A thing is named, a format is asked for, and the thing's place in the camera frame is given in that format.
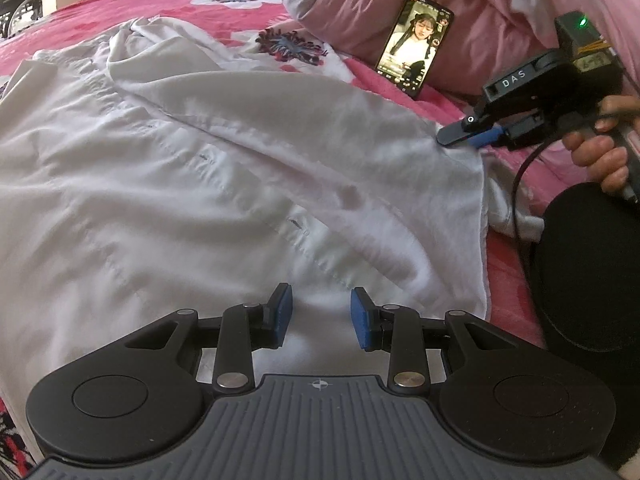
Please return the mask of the person right hand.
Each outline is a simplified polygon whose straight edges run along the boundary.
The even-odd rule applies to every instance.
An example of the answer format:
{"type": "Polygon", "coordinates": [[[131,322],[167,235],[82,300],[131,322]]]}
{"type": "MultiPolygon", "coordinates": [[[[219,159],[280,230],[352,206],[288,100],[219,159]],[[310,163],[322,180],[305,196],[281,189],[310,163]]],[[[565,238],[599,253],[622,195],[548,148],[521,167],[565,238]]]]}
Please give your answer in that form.
{"type": "MultiPolygon", "coordinates": [[[[607,96],[600,103],[600,114],[639,111],[639,99],[635,96],[607,96]]],[[[628,154],[608,133],[617,126],[617,119],[600,119],[594,124],[596,134],[586,138],[581,131],[573,131],[563,136],[564,148],[578,167],[587,170],[591,182],[597,182],[605,193],[616,194],[628,180],[628,154]]]]}

